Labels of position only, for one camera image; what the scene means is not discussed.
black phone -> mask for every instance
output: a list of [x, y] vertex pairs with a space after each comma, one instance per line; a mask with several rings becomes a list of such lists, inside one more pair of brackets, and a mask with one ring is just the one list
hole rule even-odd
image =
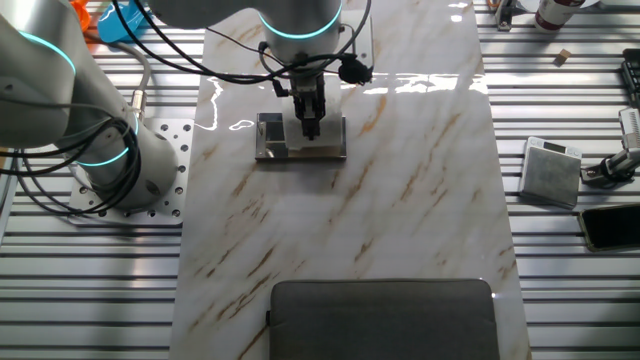
[[591, 251], [640, 247], [640, 205], [585, 210], [578, 220]]

red bottle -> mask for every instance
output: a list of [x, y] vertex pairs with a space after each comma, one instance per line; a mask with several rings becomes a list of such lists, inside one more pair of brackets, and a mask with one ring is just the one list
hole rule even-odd
[[536, 13], [536, 28], [544, 33], [558, 32], [586, 0], [542, 0]]

marble surface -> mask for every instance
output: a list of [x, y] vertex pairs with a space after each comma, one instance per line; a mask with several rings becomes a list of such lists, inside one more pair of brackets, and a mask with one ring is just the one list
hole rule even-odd
[[[374, 1], [374, 82], [342, 86], [344, 164], [257, 164], [256, 114], [280, 109], [271, 86], [202, 79], [171, 359], [267, 359], [273, 285], [358, 278], [482, 278], [502, 360], [530, 358], [470, 2]], [[252, 10], [215, 28], [263, 39]], [[211, 33], [204, 62], [260, 72]]]

gray cushion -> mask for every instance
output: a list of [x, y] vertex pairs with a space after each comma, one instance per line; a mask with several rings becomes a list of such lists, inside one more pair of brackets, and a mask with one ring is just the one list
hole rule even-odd
[[287, 281], [271, 293], [271, 360], [499, 360], [481, 280]]

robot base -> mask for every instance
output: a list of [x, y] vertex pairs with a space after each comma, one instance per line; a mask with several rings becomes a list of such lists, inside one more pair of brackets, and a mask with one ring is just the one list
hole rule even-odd
[[[137, 211], [126, 212], [119, 209], [111, 209], [104, 213], [89, 215], [88, 217], [69, 217], [69, 221], [78, 226], [96, 226], [105, 224], [118, 225], [173, 225], [182, 224], [184, 208], [187, 199], [187, 182], [189, 179], [189, 167], [191, 148], [194, 132], [194, 121], [187, 119], [146, 119], [145, 124], [149, 130], [164, 136], [178, 158], [176, 179], [167, 192], [156, 203]], [[84, 171], [78, 167], [78, 176], [86, 179]], [[88, 191], [82, 184], [75, 181], [71, 192], [69, 205], [79, 209], [86, 209], [93, 204], [100, 203], [100, 198]]]

